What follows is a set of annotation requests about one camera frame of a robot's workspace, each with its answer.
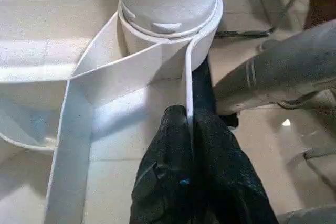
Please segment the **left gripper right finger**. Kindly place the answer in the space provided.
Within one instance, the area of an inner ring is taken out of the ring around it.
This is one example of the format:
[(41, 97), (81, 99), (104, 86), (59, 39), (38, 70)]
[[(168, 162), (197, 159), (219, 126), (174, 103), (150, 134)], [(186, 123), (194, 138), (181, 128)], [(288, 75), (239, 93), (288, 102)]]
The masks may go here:
[(218, 116), (194, 118), (194, 151), (202, 190), (219, 223), (277, 223), (250, 159)]

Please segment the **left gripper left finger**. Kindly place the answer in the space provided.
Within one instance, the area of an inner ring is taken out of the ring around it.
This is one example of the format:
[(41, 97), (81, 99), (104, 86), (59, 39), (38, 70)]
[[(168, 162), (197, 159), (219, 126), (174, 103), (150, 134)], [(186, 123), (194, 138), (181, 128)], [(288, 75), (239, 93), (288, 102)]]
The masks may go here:
[(173, 105), (140, 161), (131, 194), (131, 223), (189, 223), (193, 155), (186, 109)]

